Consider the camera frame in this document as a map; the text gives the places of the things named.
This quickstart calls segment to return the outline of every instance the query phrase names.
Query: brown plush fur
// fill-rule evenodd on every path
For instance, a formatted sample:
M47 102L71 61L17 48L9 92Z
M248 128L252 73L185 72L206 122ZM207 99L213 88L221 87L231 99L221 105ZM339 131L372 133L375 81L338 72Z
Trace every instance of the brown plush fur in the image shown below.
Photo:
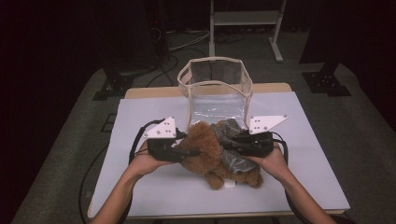
M223 178L233 179L237 183L247 183L253 188L262 185L260 166L246 173L233 174L221 162L221 145L209 124L200 121L188 129L188 135L178 145L178 148L191 150L198 148L201 154L188 157L181 165L187 170L204 175L212 189L220 189L224 185Z

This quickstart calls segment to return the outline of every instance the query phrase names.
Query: gray carpet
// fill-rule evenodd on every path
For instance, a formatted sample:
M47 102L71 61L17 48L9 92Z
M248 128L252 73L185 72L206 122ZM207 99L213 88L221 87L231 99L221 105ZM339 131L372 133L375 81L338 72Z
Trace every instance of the gray carpet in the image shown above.
M337 176L351 209L346 215L358 224L390 224L396 220L396 134L388 126L361 90L355 75L340 65L335 75L352 96L328 97L313 94L304 82L302 72L318 71L322 64L298 64L307 33L281 33L278 45L283 63L276 63L268 44L270 34L245 35L233 44L217 44L216 53L241 59L253 82L287 82L296 92L309 122ZM176 47L197 35L172 34L170 45ZM172 53L177 67L168 74L177 83L177 73L189 59L208 53L207 43ZM165 70L176 63L171 58ZM135 80L134 87L145 87L159 75L155 71ZM78 197L85 215L99 176L106 151L99 154L110 139L111 121L117 113L120 97L93 101L106 80L103 70L92 75L64 124L35 183L22 203L13 223L81 223ZM150 86L169 86L159 77ZM79 187L90 164L99 155ZM300 223L296 217L282 217L281 223ZM152 220L128 220L126 223L152 223ZM165 220L164 223L213 223L211 219ZM225 218L219 223L271 223L264 217Z

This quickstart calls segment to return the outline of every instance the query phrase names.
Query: white metal stand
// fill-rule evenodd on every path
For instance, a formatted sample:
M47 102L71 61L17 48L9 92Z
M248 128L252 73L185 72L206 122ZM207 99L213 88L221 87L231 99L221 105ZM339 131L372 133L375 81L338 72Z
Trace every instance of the white metal stand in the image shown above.
M282 23L287 0L282 0L280 10L269 11L233 11L233 12L215 12L214 0L210 2L210 41L209 56L215 56L215 25L263 25L274 24L274 36L270 37L270 45L275 54L278 63L283 62L282 55L277 47L277 36Z

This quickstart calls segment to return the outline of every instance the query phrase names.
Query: white mounting plate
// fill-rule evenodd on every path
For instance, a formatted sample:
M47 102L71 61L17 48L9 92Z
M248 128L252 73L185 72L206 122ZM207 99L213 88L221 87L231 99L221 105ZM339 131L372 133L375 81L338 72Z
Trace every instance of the white mounting plate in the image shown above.
M250 118L250 134L265 133L274 128L277 124L287 119L287 115L282 116L252 116Z
M154 128L143 134L145 138L174 138L176 137L175 119L167 118L163 122L157 124Z

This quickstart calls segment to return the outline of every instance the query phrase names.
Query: stuffed toy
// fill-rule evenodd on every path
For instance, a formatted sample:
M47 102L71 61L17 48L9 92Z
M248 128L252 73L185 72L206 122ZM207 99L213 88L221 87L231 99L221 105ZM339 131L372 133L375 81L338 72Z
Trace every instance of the stuffed toy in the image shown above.
M199 121L191 125L187 137L180 141L176 148L199 149L201 154L186 158L181 165L193 173L204 175L212 189L221 189L224 185L223 178L259 188L263 182L261 167L240 157L234 151L223 149L220 144L233 141L233 136L240 131L241 128L234 119L222 120L211 125Z

